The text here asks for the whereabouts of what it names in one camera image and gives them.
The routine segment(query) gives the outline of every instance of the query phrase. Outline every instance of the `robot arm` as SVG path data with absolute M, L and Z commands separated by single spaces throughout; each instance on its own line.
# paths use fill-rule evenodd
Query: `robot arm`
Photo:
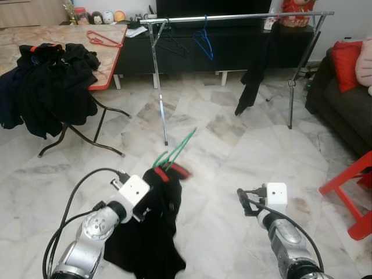
M 131 176 L 104 208 L 92 212 L 78 229 L 76 240 L 65 250 L 51 279 L 90 279 L 102 257 L 105 241 L 119 223 L 128 222 L 149 185 Z
M 295 226 L 278 214 L 259 205 L 284 214 L 287 208 L 287 186 L 284 183 L 267 183 L 257 190 L 238 189 L 239 200 L 246 216 L 256 216 L 260 226 L 269 232 L 271 248 L 278 260 L 283 279 L 332 279 L 325 275 L 306 249 L 306 239 Z M 247 193 L 260 197 L 258 210 L 253 211 Z

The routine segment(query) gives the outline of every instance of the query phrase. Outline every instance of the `red stool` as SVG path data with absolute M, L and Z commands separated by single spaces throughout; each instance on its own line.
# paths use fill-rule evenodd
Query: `red stool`
M 326 185 L 319 188 L 322 195 L 325 195 L 331 191 L 335 191 L 336 194 L 341 198 L 346 207 L 353 214 L 356 219 L 356 223 L 348 230 L 349 235 L 355 240 L 361 240 L 364 237 L 372 233 L 372 211 L 369 211 L 366 215 L 362 215 L 361 212 L 356 208 L 355 204 L 346 195 L 345 191 L 341 186 L 352 178 L 361 177 L 358 181 L 359 184 L 364 184 L 367 187 L 372 185 L 372 173 L 359 174 L 367 167 L 372 166 L 372 151 L 365 154 L 353 165 L 348 167 L 338 176 L 333 178 Z

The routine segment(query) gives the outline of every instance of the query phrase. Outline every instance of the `red table edge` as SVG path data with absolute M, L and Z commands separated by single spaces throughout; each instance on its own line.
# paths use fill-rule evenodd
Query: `red table edge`
M 124 36 L 123 36 L 123 39 L 121 41 L 121 44 L 122 45 L 124 45 L 124 39 L 126 38 L 127 30 L 128 30 L 128 27 L 126 28 L 126 30 L 124 32 Z M 113 75 L 114 70 L 115 70 L 115 67 L 116 67 L 116 62 L 117 62 L 117 60 L 119 58 L 119 55 L 120 55 L 120 51 L 121 51 L 121 48 L 119 48 L 119 51 L 117 52 L 117 55 L 115 57 L 114 64 L 112 66 L 112 71 L 110 72 L 110 76 L 109 76 L 109 78 L 107 80 L 107 83 L 104 84 L 104 85 L 94 85 L 94 84 L 92 84 L 91 86 L 89 86 L 88 90 L 105 90 L 105 89 L 107 89 L 109 87 L 110 82 L 111 82 L 112 75 Z

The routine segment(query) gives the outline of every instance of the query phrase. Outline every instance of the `marble floor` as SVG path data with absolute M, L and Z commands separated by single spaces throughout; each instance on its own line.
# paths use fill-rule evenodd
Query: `marble floor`
M 234 116 L 243 85 L 241 72 L 229 73 L 220 86 L 214 73 L 162 76 L 170 146 L 163 144 L 157 92 L 152 76 L 126 77 L 95 93 L 106 105 L 134 117 L 108 113 L 99 142 L 126 153 L 95 148 L 67 132 L 58 147 L 42 158 L 37 153 L 55 139 L 37 138 L 25 126 L 0 130 L 0 274 L 1 278 L 40 279 L 47 241 L 57 228 L 75 183 L 99 167 L 143 174 L 164 150 L 171 150 L 194 127 L 197 132 L 177 160 L 193 173 L 183 183 L 177 219 L 176 247 L 187 262 L 178 279 L 279 279 L 267 232 L 255 218 L 244 217 L 236 189 L 285 182 L 288 215 L 313 236 L 326 273 L 335 279 L 360 279 L 372 274 L 372 237 L 354 241 L 347 233 L 354 219 L 333 194 L 318 188 L 356 158 L 332 129 L 304 107 L 306 80 L 295 90 L 294 128 L 286 127 L 287 80 L 292 69 L 270 70 L 254 107 Z M 277 94 L 269 103 L 264 98 Z M 79 127 L 94 135 L 99 117 Z M 75 214 L 113 194 L 111 174 L 89 179 L 71 207 Z M 362 212 L 371 210 L 371 192 L 354 181 L 344 186 Z M 68 226 L 58 255 L 74 235 Z M 134 278 L 102 261 L 97 279 Z

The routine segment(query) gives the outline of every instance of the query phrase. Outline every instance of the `marble tabletop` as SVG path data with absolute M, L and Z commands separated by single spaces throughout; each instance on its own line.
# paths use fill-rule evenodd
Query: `marble tabletop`
M 109 86 L 120 48 L 91 44 L 87 31 L 92 30 L 123 43 L 126 25 L 87 25 L 87 26 L 34 26 L 7 28 L 0 31 L 0 76 L 16 67 L 20 56 L 20 45 L 40 45 L 43 42 L 61 44 L 83 44 L 89 51 L 97 52 L 101 65 L 94 75 L 98 81 L 91 90 L 104 90 Z

